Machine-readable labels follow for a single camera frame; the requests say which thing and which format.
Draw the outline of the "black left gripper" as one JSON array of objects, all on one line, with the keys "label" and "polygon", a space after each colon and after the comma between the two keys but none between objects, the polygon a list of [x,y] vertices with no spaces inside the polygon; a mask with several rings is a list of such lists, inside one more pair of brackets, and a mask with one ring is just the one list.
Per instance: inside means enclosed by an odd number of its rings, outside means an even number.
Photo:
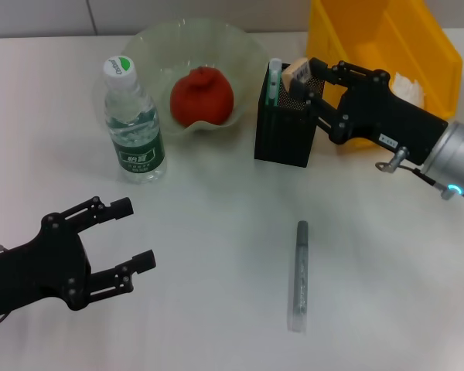
[{"label": "black left gripper", "polygon": [[88,304],[133,292],[133,274],[156,267],[152,250],[92,274],[78,233],[134,213],[128,197],[106,206],[95,196],[43,217],[38,235],[0,253],[0,315],[44,298],[59,298],[78,311]]}]

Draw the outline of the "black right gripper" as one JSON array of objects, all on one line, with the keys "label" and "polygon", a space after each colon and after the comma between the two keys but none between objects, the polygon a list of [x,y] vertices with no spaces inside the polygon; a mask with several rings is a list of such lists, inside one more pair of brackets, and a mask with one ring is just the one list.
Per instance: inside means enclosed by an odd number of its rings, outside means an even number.
[{"label": "black right gripper", "polygon": [[289,87],[289,96],[305,104],[307,120],[334,144],[363,138],[393,153],[406,148],[406,159],[422,165],[448,127],[447,121],[397,97],[384,70],[371,71],[343,60],[329,66],[311,58],[310,72],[332,85],[347,87],[337,109],[305,83],[292,81]]}]

